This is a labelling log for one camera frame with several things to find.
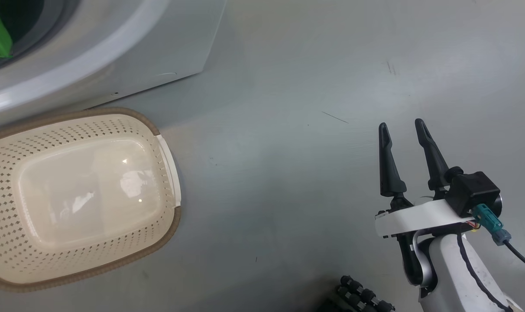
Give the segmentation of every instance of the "white plastic strip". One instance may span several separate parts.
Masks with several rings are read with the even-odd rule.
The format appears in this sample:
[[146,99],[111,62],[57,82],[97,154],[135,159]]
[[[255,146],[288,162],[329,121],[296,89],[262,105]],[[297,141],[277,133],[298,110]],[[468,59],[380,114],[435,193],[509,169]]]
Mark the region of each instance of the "white plastic strip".
[[176,164],[174,162],[174,158],[172,157],[172,153],[170,152],[170,149],[168,148],[168,144],[166,143],[166,140],[159,134],[157,137],[157,140],[159,141],[159,147],[160,150],[163,153],[163,160],[164,160],[164,166],[166,167],[166,171],[168,174],[168,180],[172,184],[172,192],[174,193],[174,198],[176,199],[176,207],[181,205],[181,188],[180,188],[180,180],[178,179],[178,170],[176,169]]
[[393,213],[376,216],[376,233],[389,236],[410,231],[418,231],[442,225],[462,223],[474,220],[473,217],[461,218],[445,199],[433,200],[422,205],[405,208]]

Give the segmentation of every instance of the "basket rim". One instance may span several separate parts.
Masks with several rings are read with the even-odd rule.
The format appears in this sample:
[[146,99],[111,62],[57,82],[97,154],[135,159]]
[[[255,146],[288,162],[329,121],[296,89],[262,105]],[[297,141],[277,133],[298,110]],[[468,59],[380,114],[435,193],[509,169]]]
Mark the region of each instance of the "basket rim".
[[[144,123],[149,128],[149,130],[153,133],[154,136],[160,135],[160,132],[157,129],[157,127],[155,127],[154,124],[150,122],[150,120],[147,119],[143,114],[138,113],[135,110],[132,110],[129,108],[109,107],[109,108],[93,108],[93,109],[88,109],[88,110],[82,110],[80,112],[72,112],[72,113],[48,116],[48,117],[43,117],[43,118],[39,117],[37,119],[21,122],[19,124],[10,126],[6,129],[0,130],[0,140],[3,138],[7,138],[9,136],[13,136],[14,134],[18,134],[21,132],[25,132],[25,131],[43,127],[43,126],[48,126],[48,125],[55,124],[55,123],[65,122],[68,120],[100,116],[100,115],[114,115],[114,114],[127,115],[130,117],[136,118],[140,122]],[[9,282],[5,279],[0,278],[0,289],[6,290],[8,292],[16,292],[16,293],[34,292],[36,290],[42,290],[42,289],[52,288],[55,286],[62,286],[64,284],[68,284],[72,282],[77,282],[82,279],[90,278],[96,275],[106,273],[108,271],[112,271],[116,268],[122,267],[126,264],[129,264],[138,259],[141,259],[142,257],[146,257],[147,255],[154,253],[155,251],[159,250],[164,245],[166,245],[166,243],[170,241],[170,239],[173,237],[174,233],[178,229],[180,219],[181,219],[181,207],[177,206],[174,208],[174,218],[172,220],[172,224],[170,228],[168,229],[168,231],[163,235],[163,237],[159,239],[158,241],[156,241],[154,244],[150,245],[149,247],[146,247],[140,251],[136,251],[135,253],[132,253],[131,255],[128,255],[126,257],[122,257],[118,260],[106,263],[104,265],[100,265],[95,268],[80,271],[74,274],[65,275],[59,278],[53,278],[53,279],[48,279],[48,280],[34,282],[34,283],[23,283],[23,284],[13,283],[13,282]]]

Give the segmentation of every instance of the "scratch on floor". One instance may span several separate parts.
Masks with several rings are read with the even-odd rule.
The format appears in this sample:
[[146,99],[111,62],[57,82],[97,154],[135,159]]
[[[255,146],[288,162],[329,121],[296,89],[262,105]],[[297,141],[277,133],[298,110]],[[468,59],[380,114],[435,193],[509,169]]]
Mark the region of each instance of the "scratch on floor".
[[326,114],[326,115],[328,115],[328,116],[330,116],[330,117],[334,117],[334,118],[336,118],[337,120],[339,120],[339,121],[341,121],[341,122],[348,123],[348,122],[346,122],[345,120],[341,120],[340,118],[338,118],[338,117],[336,117],[336,116],[332,116],[332,115],[330,115],[330,114],[328,114],[328,113],[326,113],[326,112],[323,112],[323,113]]

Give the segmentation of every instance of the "black cable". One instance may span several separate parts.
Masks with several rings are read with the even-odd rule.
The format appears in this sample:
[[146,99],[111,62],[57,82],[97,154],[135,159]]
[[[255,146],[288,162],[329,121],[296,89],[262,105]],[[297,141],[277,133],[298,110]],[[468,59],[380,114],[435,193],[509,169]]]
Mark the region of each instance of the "black cable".
[[516,249],[511,245],[511,243],[508,240],[504,240],[503,243],[507,246],[507,248],[512,251],[516,255],[517,258],[519,258],[522,262],[525,264],[525,257],[520,254],[520,252],[516,251]]
[[480,280],[480,278],[478,277],[478,275],[472,268],[472,264],[470,264],[470,260],[467,255],[467,251],[465,250],[465,246],[463,245],[463,236],[461,235],[460,229],[459,229],[459,233],[457,233],[457,244],[459,245],[461,257],[463,257],[463,260],[465,261],[465,264],[467,265],[467,269],[469,273],[472,275],[472,277],[476,281],[476,284],[478,284],[478,287],[480,288],[480,290],[482,290],[482,292],[484,292],[484,294],[486,294],[486,296],[488,296],[488,298],[493,303],[495,303],[498,306],[498,308],[500,308],[501,310],[505,312],[512,312],[512,309],[510,307],[504,306],[501,302],[499,302],[499,300],[497,300],[496,297],[492,295],[492,293],[486,288],[486,286],[484,286],[484,284],[482,283],[482,281]]

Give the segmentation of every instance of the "washing machine door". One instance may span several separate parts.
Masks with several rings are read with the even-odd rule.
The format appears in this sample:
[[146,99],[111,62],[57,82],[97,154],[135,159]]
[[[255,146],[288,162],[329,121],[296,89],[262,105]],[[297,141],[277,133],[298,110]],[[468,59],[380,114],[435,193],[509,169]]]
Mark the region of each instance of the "washing machine door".
[[13,27],[19,30],[11,34],[13,59],[0,62],[0,126],[70,104],[68,91],[75,94],[102,79],[113,61],[149,33],[170,0],[26,2],[39,5],[25,11],[28,26]]

